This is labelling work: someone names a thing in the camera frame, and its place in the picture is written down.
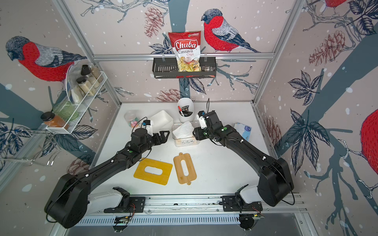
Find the pine cone illustration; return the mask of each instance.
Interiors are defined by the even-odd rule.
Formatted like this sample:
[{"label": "pine cone illustration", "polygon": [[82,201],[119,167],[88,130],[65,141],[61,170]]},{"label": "pine cone illustration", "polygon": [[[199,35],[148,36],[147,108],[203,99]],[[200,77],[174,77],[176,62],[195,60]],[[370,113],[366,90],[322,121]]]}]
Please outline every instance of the pine cone illustration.
[{"label": "pine cone illustration", "polygon": [[161,102],[177,102],[178,100],[180,100],[180,98],[180,91],[171,88],[170,90],[166,90],[165,92],[160,91],[159,97],[156,97],[156,100]]},{"label": "pine cone illustration", "polygon": [[314,53],[308,58],[308,64],[315,63],[318,66],[324,62],[332,62],[339,52],[345,47],[345,34],[336,30],[334,34],[328,35],[319,45],[319,48],[314,49]]},{"label": "pine cone illustration", "polygon": [[74,160],[68,167],[67,167],[67,173],[72,175],[77,175],[81,172],[85,172],[89,170],[89,164],[82,161],[81,159],[77,158]]},{"label": "pine cone illustration", "polygon": [[144,13],[146,25],[144,26],[145,34],[151,38],[152,35],[158,35],[159,30],[164,25],[163,13],[156,7],[149,7]]},{"label": "pine cone illustration", "polygon": [[280,140],[282,138],[280,126],[273,121],[273,117],[269,119],[268,117],[264,120],[264,124],[266,129],[268,130],[268,134],[270,139],[272,140],[273,146],[279,146]]}]

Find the wall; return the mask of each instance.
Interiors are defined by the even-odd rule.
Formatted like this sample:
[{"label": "wall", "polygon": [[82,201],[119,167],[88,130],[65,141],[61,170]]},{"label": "wall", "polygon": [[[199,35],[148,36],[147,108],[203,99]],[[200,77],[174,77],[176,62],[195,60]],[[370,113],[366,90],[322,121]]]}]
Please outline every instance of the wall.
[{"label": "wall", "polygon": [[305,3],[258,108],[319,235],[376,235],[378,2],[326,3]]},{"label": "wall", "polygon": [[[13,137],[21,128],[40,126],[41,114],[51,111],[65,96],[65,92],[58,95],[58,91],[68,66],[85,57],[51,1],[3,1],[0,8],[0,151],[2,157],[9,158],[28,141],[29,134],[22,133],[20,139]],[[22,42],[27,40],[18,38],[6,46],[15,36],[32,43],[25,46]],[[58,49],[33,51],[35,43]],[[33,56],[43,60],[38,64]],[[88,170],[116,110],[106,90],[101,91],[73,136],[55,136],[62,152],[53,166],[23,166],[0,193],[1,235],[50,233],[53,224],[47,223],[43,208],[52,189],[63,174]],[[9,142],[10,147],[4,151]],[[48,145],[44,149],[44,157],[38,160],[46,163],[51,149]],[[7,165],[7,161],[0,162],[0,174]]]},{"label": "wall", "polygon": [[[251,47],[235,48],[231,52],[272,52],[293,2],[66,0],[95,54],[170,54],[173,52],[168,32],[184,31],[201,31],[202,52],[213,53],[217,44],[206,41],[201,19],[207,10],[214,8],[222,12],[228,24]],[[178,100],[180,97],[215,101],[252,100],[267,63],[267,60],[218,60],[216,80],[157,80],[152,77],[152,61],[102,62],[101,66],[111,74],[122,102]]]}]

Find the clear tissue box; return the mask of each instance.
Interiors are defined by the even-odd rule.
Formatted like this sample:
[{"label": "clear tissue box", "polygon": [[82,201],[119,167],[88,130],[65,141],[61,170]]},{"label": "clear tissue box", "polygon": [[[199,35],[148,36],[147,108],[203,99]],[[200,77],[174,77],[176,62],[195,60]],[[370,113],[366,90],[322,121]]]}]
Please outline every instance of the clear tissue box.
[{"label": "clear tissue box", "polygon": [[[172,126],[172,132],[180,127],[183,123],[177,123]],[[200,127],[200,123],[198,122],[191,122],[194,128]],[[175,146],[176,147],[184,147],[184,146],[190,146],[190,145],[197,145],[200,143],[199,140],[196,140],[195,137],[189,137],[184,139],[176,139],[175,135],[172,133],[172,138],[175,140]]]}]

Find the cutting board handle hole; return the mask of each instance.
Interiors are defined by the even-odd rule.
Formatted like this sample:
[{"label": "cutting board handle hole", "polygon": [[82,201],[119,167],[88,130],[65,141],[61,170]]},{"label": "cutting board handle hole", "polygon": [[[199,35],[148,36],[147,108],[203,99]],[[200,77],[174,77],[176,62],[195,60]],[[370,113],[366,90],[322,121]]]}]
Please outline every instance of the cutting board handle hole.
[{"label": "cutting board handle hole", "polygon": [[188,176],[189,175],[189,171],[188,171],[188,167],[186,166],[185,160],[181,160],[181,167],[183,169],[184,175]]},{"label": "cutting board handle hole", "polygon": [[162,169],[156,168],[156,167],[149,167],[147,166],[144,169],[145,172],[151,173],[151,174],[156,174],[156,175],[161,175],[163,173]]}]

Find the bird head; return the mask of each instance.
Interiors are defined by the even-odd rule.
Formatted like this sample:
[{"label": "bird head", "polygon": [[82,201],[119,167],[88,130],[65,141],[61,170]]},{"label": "bird head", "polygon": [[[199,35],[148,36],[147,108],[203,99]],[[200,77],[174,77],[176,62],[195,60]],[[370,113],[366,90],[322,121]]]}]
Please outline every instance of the bird head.
[{"label": "bird head", "polygon": [[24,60],[25,58],[22,53],[22,48],[25,44],[29,42],[30,40],[22,36],[15,36],[9,39],[5,45],[5,49],[8,52],[8,56],[10,57],[10,59]]},{"label": "bird head", "polygon": [[201,21],[204,21],[206,24],[209,24],[210,21],[216,17],[216,16],[222,16],[222,12],[218,9],[209,9],[207,11],[205,11],[205,13],[203,14],[202,18],[201,18]]}]

